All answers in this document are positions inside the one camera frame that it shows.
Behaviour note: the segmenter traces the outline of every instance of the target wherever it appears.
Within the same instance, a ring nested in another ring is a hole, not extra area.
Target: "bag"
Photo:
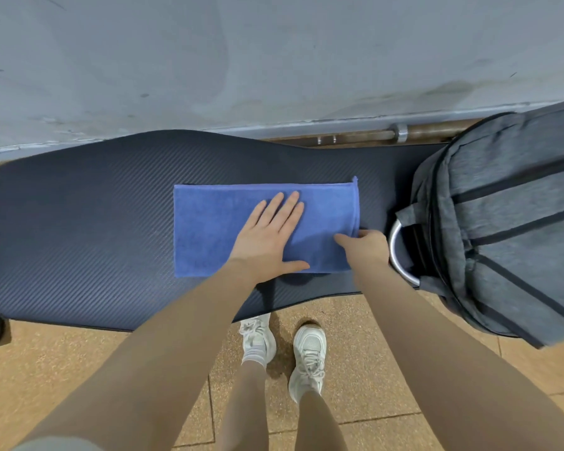
[[[564,103],[475,124],[419,166],[411,202],[389,237],[399,273],[482,331],[564,340]],[[401,227],[420,279],[396,261]]]

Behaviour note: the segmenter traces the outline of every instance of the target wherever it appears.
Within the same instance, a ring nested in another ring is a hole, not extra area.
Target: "floor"
[[[479,333],[423,295],[450,321],[504,357],[564,409],[564,343],[535,350],[526,343]],[[440,450],[362,296],[325,298],[272,315],[278,354],[268,366],[270,448],[293,449],[298,410],[287,393],[292,336],[318,321],[328,337],[323,397],[351,450]],[[17,443],[87,378],[126,334],[23,322],[11,323],[12,343],[0,347],[0,450]],[[180,451],[214,449],[234,372],[241,362],[232,325],[209,379],[184,425]]]

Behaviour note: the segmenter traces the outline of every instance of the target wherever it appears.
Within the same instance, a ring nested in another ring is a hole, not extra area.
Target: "hand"
[[[254,283],[262,283],[283,273],[308,269],[305,261],[282,262],[282,253],[290,235],[295,230],[305,205],[298,203],[299,193],[294,191],[280,208],[284,194],[278,193],[266,207],[261,201],[236,238],[228,263],[246,264]]]
[[[334,240],[345,249],[347,262],[352,269],[361,262],[389,264],[389,244],[380,231],[360,230],[358,237],[336,234]]]

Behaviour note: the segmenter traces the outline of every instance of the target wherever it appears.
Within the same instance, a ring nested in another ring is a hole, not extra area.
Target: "shoelace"
[[[323,359],[317,350],[304,349],[303,364],[299,366],[299,372],[307,375],[309,378],[321,380],[324,377]]]
[[[248,344],[253,345],[253,338],[255,334],[259,334],[259,336],[265,336],[263,331],[263,326],[261,326],[260,320],[250,320],[248,322],[242,323],[240,330],[238,331],[243,337],[247,337]]]

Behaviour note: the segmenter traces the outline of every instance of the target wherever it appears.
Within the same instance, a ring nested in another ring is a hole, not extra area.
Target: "person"
[[[230,322],[256,284],[308,268],[300,260],[282,261],[304,209],[297,192],[280,207],[283,198],[278,194],[269,205],[257,204],[226,264],[131,333],[30,432],[18,451],[169,450]],[[564,450],[564,413],[531,381],[422,300],[389,267],[382,233],[334,238],[344,247],[356,284],[446,450]],[[216,449],[268,448],[265,367],[276,350],[268,321],[264,315],[241,323],[244,357]],[[289,393],[300,410],[296,449],[346,449],[320,395],[328,350],[323,329],[301,327],[294,350]]]

